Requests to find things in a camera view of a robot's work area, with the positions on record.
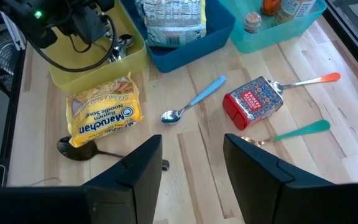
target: orange spoon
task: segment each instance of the orange spoon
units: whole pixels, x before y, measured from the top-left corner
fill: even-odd
[[[333,72],[328,75],[324,75],[322,77],[310,79],[307,81],[287,84],[287,85],[281,85],[276,81],[269,81],[269,82],[278,91],[279,94],[282,94],[284,89],[286,89],[286,88],[291,88],[291,87],[300,86],[300,85],[307,85],[307,84],[312,84],[312,83],[334,82],[334,81],[338,81],[340,78],[341,78],[341,74],[339,74],[338,72]]]

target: black camera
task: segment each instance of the black camera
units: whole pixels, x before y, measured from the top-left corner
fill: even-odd
[[[0,10],[42,49],[57,40],[52,27],[64,35],[78,35],[88,45],[104,36],[107,21],[99,17],[97,6],[108,11],[114,0],[0,0]]]

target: blue bin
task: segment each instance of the blue bin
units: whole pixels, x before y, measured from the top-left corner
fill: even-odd
[[[137,13],[135,1],[125,0],[121,1],[121,3],[126,8],[142,37],[146,39],[147,29],[144,26],[143,19]],[[207,30],[205,37],[177,49],[147,46],[147,50],[160,72],[171,72],[222,48],[226,44],[234,27],[234,16],[230,14],[219,0],[206,0],[205,13]]]
[[[281,41],[301,35],[323,13],[327,5],[324,0],[316,0],[307,16],[296,18],[292,21],[273,26],[275,16],[262,14],[261,5],[263,0],[221,0],[222,4],[236,18],[234,29],[230,39],[241,53],[251,53],[277,44]],[[244,30],[243,20],[250,12],[258,12],[262,15],[262,25],[256,34],[250,34]]]

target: blue spoon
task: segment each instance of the blue spoon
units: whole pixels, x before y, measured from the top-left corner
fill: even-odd
[[[191,108],[192,106],[199,103],[201,100],[209,96],[211,93],[215,92],[224,82],[226,81],[226,77],[220,76],[217,80],[215,80],[209,87],[207,87],[204,91],[202,91],[194,100],[192,100],[189,104],[187,104],[182,110],[169,110],[161,115],[161,121],[165,124],[176,124],[183,113]]]

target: teal spoon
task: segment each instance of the teal spoon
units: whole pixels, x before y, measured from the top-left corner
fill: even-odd
[[[321,119],[319,121],[314,122],[313,124],[309,124],[303,128],[297,129],[295,131],[292,131],[290,133],[286,133],[286,134],[282,134],[280,136],[276,136],[274,138],[271,139],[266,139],[263,141],[255,141],[249,137],[241,137],[242,139],[246,140],[247,142],[254,144],[256,146],[261,146],[263,144],[266,144],[268,142],[272,142],[272,141],[278,141],[281,139],[285,139],[285,138],[290,138],[290,137],[295,137],[295,136],[301,136],[304,134],[313,134],[313,133],[319,133],[322,131],[327,131],[329,130],[331,127],[331,125],[329,124],[328,121]]]

